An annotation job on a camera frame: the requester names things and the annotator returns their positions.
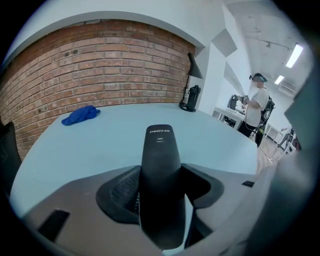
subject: black lamp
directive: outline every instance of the black lamp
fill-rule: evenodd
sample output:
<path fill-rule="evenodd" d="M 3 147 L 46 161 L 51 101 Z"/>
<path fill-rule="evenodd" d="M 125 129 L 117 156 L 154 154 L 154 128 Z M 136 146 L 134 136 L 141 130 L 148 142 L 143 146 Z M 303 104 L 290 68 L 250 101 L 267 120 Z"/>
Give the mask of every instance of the black lamp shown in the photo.
<path fill-rule="evenodd" d="M 185 87 L 183 89 L 183 96 L 182 96 L 182 100 L 179 102 L 179 107 L 184 110 L 184 111 L 188 111 L 188 112 L 196 112 L 196 103 L 197 103 L 197 99 L 198 96 L 200 94 L 201 88 L 199 87 L 199 85 L 195 85 L 194 87 L 191 87 L 189 90 L 189 98 L 188 98 L 188 102 L 187 104 L 184 103 L 185 100 L 185 95 L 188 89 L 188 82 L 189 82 L 189 76 L 191 77 L 195 77 L 195 78 L 200 78 L 203 79 L 203 76 L 201 74 L 200 69 L 197 66 L 197 63 L 195 61 L 194 56 L 192 55 L 191 52 L 188 53 L 188 57 L 190 60 L 190 69 L 188 71 L 187 74 L 187 80 L 186 80 L 186 84 Z"/>

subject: ceiling light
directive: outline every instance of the ceiling light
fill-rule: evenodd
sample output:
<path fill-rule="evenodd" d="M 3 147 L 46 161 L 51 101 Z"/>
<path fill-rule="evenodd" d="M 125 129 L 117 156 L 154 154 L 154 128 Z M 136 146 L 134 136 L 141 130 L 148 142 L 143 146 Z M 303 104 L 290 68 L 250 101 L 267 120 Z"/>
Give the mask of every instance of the ceiling light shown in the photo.
<path fill-rule="evenodd" d="M 288 61 L 288 63 L 286 64 L 286 66 L 288 68 L 292 68 L 292 66 L 295 64 L 295 62 L 297 61 L 297 59 L 299 58 L 300 54 L 302 53 L 302 50 L 304 48 L 302 46 L 300 46 L 299 44 L 296 44 L 293 50 L 293 53 Z"/>
<path fill-rule="evenodd" d="M 284 76 L 282 76 L 282 75 L 279 75 L 279 77 L 278 77 L 278 79 L 274 82 L 276 85 L 278 85 L 281 81 L 282 81 L 282 79 L 284 79 L 285 77 Z"/>

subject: black pants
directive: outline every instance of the black pants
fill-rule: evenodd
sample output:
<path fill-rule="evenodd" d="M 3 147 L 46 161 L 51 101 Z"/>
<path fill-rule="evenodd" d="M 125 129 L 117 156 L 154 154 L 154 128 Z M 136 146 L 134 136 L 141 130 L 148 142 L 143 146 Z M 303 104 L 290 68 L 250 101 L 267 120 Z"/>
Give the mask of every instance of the black pants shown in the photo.
<path fill-rule="evenodd" d="M 256 127 L 251 126 L 247 123 L 245 123 L 244 121 L 242 122 L 242 124 L 240 125 L 238 131 L 240 133 L 242 133 L 244 136 L 248 137 L 250 136 L 250 134 L 256 129 Z"/>

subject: white ceiling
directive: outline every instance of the white ceiling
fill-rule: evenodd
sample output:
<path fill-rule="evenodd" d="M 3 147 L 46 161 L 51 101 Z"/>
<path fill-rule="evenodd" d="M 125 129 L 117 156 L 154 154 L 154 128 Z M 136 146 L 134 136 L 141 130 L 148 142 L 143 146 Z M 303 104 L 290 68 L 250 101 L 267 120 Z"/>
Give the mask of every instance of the white ceiling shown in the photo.
<path fill-rule="evenodd" d="M 313 66 L 311 51 L 298 30 L 270 0 L 224 0 L 245 37 L 253 73 L 262 73 L 269 83 L 279 75 L 301 88 Z M 292 68 L 286 64 L 296 44 L 303 51 Z"/>

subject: floor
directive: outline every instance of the floor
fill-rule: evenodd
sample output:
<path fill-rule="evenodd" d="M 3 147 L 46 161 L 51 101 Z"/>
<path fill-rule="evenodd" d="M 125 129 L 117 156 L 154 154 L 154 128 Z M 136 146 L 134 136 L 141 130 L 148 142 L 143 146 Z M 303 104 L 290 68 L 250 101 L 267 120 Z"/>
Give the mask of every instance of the floor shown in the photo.
<path fill-rule="evenodd" d="M 277 144 L 269 137 L 263 138 L 257 150 L 257 174 L 265 167 L 277 165 L 279 157 L 284 152 L 281 147 L 277 148 Z"/>

